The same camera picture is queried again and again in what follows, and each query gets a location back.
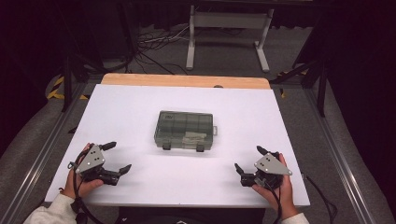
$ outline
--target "human hand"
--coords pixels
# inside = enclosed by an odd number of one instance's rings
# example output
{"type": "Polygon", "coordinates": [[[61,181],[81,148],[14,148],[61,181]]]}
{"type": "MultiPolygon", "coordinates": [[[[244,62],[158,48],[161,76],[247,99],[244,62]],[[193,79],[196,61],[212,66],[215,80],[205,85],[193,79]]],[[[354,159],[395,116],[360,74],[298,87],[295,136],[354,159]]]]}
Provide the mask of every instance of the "human hand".
{"type": "MultiPolygon", "coordinates": [[[[83,151],[88,150],[89,148],[90,148],[90,144],[88,143],[87,146],[84,147],[83,151]]],[[[64,186],[64,190],[62,190],[61,193],[67,197],[76,199],[76,194],[74,192],[74,186],[73,186],[73,174],[74,174],[74,170],[70,169],[69,175],[67,176],[66,185],[64,186]]],[[[80,175],[76,175],[76,181],[77,181],[77,186],[80,186],[78,190],[78,196],[81,198],[88,196],[91,193],[91,191],[93,191],[96,188],[99,188],[104,184],[103,181],[100,179],[81,183],[82,178],[80,175]]]]}
{"type": "MultiPolygon", "coordinates": [[[[282,164],[287,166],[282,153],[279,154],[279,160],[280,162],[282,162],[282,164]]],[[[252,188],[256,190],[263,198],[265,198],[271,205],[271,207],[277,211],[278,204],[276,198],[270,190],[265,189],[259,185],[253,185],[252,188]]],[[[280,204],[282,205],[282,220],[298,214],[298,211],[293,203],[293,189],[291,186],[289,175],[283,175],[282,185],[279,188],[274,189],[274,192],[276,196],[280,199],[280,204]]]]}

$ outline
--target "metal stand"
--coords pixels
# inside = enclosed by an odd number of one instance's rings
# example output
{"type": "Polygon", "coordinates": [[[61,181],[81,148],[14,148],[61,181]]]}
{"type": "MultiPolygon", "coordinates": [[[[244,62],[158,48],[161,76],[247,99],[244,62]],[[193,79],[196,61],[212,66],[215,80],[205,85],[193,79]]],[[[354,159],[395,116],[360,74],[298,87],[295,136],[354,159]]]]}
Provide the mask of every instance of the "metal stand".
{"type": "Polygon", "coordinates": [[[187,70],[192,70],[194,65],[195,52],[195,27],[223,27],[223,28],[246,28],[262,29],[262,38],[255,42],[255,49],[262,66],[262,71],[270,71],[268,62],[265,58],[262,47],[271,24],[274,10],[270,9],[267,14],[242,14],[242,13],[216,13],[216,12],[197,12],[194,6],[190,11],[190,42],[187,53],[187,70]]]}

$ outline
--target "gray plastic case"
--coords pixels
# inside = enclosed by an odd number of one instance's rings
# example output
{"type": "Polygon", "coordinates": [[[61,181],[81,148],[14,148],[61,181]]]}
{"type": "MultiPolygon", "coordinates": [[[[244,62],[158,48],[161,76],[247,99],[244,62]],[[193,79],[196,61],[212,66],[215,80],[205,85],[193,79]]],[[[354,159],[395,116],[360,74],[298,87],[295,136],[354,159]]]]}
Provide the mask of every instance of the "gray plastic case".
{"type": "Polygon", "coordinates": [[[213,144],[213,115],[161,111],[154,134],[157,147],[209,150],[213,144]]]}

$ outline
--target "white table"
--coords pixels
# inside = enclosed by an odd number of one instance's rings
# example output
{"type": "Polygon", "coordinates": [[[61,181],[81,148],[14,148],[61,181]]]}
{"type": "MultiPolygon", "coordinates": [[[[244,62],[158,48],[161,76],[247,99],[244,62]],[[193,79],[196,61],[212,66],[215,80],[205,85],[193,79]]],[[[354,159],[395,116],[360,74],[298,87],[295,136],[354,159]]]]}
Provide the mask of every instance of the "white table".
{"type": "Polygon", "coordinates": [[[269,207],[239,183],[233,164],[255,172],[256,146],[282,152],[293,171],[294,202],[309,205],[304,182],[272,90],[97,85],[46,196],[64,186],[67,164],[88,143],[116,141],[107,170],[132,164],[116,187],[96,189],[86,203],[114,206],[269,207]],[[211,150],[156,147],[161,110],[211,113],[219,134],[211,150]]]}

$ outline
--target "white sleeve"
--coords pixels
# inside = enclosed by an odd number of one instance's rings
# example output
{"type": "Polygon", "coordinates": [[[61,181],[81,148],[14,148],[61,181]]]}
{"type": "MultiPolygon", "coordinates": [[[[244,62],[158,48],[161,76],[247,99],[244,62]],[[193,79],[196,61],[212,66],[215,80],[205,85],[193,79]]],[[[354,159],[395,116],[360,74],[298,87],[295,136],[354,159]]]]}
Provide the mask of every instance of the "white sleeve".
{"type": "Polygon", "coordinates": [[[41,206],[37,208],[26,220],[24,224],[38,223],[76,223],[76,213],[74,213],[71,203],[74,199],[58,194],[53,200],[51,206],[46,208],[41,206]]]}
{"type": "Polygon", "coordinates": [[[294,217],[286,218],[281,222],[281,224],[309,224],[309,222],[304,216],[304,213],[300,213],[294,217]]]}

